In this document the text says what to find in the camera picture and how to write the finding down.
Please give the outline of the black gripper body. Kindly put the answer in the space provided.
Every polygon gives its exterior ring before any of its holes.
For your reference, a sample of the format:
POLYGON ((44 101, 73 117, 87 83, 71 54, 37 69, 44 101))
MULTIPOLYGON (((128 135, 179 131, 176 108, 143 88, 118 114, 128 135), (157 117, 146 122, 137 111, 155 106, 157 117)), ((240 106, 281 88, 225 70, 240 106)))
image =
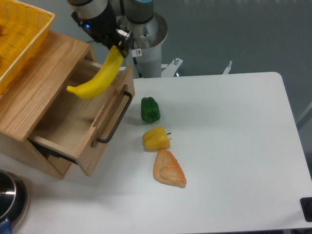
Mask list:
POLYGON ((113 46, 117 28, 116 15, 110 4, 73 5, 71 17, 95 42, 113 46))

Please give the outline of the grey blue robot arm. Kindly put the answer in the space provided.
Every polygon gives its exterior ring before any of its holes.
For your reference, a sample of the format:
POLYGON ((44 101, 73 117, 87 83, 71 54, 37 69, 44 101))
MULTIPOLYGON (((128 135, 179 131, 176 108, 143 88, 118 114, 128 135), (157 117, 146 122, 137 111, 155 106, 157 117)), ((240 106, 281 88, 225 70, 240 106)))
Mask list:
POLYGON ((73 9, 71 17, 84 32, 108 49, 116 46, 124 58, 134 48, 134 30, 121 26, 117 17, 124 16, 140 25, 154 16, 152 0, 69 0, 68 3, 73 9))

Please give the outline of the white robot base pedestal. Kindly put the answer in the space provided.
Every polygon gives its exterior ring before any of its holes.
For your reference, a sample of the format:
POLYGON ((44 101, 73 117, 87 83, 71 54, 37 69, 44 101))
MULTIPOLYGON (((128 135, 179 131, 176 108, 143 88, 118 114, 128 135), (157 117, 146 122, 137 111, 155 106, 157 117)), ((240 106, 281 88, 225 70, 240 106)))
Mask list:
POLYGON ((132 67, 134 78, 161 77, 162 43, 168 34, 165 19, 158 13, 144 24, 130 22, 125 16, 117 21, 122 29, 134 33, 134 45, 126 58, 128 66, 132 67))

